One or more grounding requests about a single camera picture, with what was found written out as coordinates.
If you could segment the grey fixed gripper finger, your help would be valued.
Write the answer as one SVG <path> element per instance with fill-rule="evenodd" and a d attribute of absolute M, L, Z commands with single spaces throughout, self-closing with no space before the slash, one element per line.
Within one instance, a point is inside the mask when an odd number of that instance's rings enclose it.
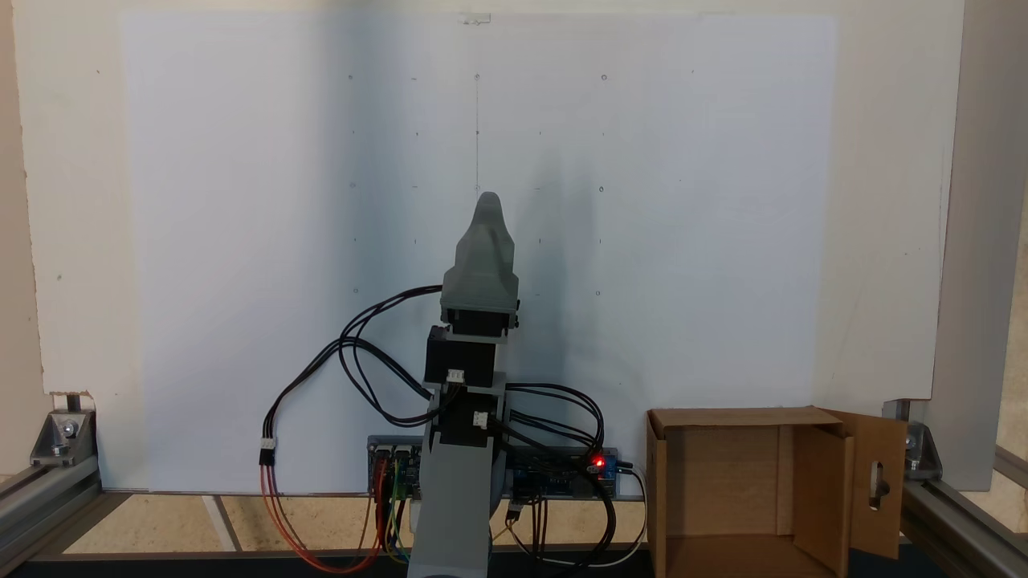
<path fill-rule="evenodd" d="M 497 193 L 481 193 L 472 220 L 458 239 L 453 266 L 444 277 L 465 279 L 473 275 L 509 277 L 514 274 L 515 244 L 506 226 L 502 201 Z"/>

